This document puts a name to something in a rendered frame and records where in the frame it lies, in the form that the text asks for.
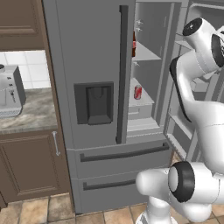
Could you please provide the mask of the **grey fridge drawer front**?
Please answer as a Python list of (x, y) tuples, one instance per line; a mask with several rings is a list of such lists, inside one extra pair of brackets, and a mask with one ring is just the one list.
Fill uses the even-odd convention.
[(170, 162), (172, 150), (163, 150), (135, 157), (124, 157), (110, 160), (100, 160), (93, 162), (80, 161), (80, 154), (85, 156), (108, 155), (124, 153), (130, 151), (140, 151), (161, 146), (166, 140), (158, 140), (148, 143), (119, 144), (100, 148), (89, 149), (67, 149), (67, 160), (70, 177), (72, 179), (88, 179), (94, 177), (108, 176), (125, 172), (136, 172), (149, 168), (165, 167)]
[(136, 177), (137, 171), (95, 178), (72, 178), (75, 213), (88, 214), (147, 202), (148, 197), (138, 192), (136, 184), (83, 191), (83, 182), (87, 182), (89, 185), (98, 185), (131, 179), (136, 180)]

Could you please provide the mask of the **brown base cupboard door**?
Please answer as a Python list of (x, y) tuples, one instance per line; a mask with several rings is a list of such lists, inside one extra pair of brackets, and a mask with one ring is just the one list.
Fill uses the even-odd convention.
[(0, 193), (7, 203), (69, 191), (63, 139), (57, 131), (57, 156), (53, 131), (0, 135)]

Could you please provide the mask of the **dark red soda bottle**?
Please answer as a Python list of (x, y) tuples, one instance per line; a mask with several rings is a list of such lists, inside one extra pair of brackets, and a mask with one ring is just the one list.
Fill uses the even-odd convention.
[(136, 42), (136, 34), (133, 31), (133, 42), (132, 42), (132, 57), (136, 56), (136, 48), (137, 48), (137, 42)]

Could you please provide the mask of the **red soda can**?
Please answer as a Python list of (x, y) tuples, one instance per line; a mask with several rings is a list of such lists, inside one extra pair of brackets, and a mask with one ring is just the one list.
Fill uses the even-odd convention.
[(134, 98), (140, 100), (142, 96), (142, 87), (140, 85), (135, 86)]

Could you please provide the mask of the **grey fridge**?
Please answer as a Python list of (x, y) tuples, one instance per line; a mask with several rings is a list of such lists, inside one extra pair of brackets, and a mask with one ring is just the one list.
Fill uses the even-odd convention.
[(186, 23), (224, 25), (224, 0), (42, 0), (77, 214), (144, 202), (141, 171), (202, 158), (169, 66)]

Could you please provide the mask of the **grey fridge door with dispenser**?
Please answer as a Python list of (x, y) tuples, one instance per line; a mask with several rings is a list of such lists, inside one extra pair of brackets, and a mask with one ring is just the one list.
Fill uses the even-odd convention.
[(129, 6), (122, 142), (126, 142), (135, 0), (43, 0), (65, 145), (117, 145), (120, 5)]

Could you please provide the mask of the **silver coffee machine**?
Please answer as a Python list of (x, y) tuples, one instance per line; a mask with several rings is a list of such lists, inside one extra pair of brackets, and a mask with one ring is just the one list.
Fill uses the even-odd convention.
[(25, 101), (19, 67), (0, 64), (0, 118), (19, 116)]

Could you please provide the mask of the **brown wall cupboard door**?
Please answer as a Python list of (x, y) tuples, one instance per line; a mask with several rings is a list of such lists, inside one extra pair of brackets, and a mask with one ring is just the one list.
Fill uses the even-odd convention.
[(0, 0), (0, 51), (43, 50), (41, 0)]

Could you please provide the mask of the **open grey fridge door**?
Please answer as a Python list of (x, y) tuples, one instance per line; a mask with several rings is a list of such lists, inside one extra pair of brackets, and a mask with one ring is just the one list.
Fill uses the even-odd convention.
[[(184, 25), (189, 21), (203, 17), (216, 29), (224, 25), (224, 0), (183, 0), (178, 16), (175, 44), (172, 57), (176, 58), (192, 50), (182, 35)], [(165, 130), (168, 140), (181, 160), (202, 161), (197, 133), (189, 123), (179, 106), (175, 85), (168, 87), (171, 97)], [(192, 91), (197, 100), (224, 102), (224, 67), (220, 73), (209, 78), (198, 78), (192, 83)]]

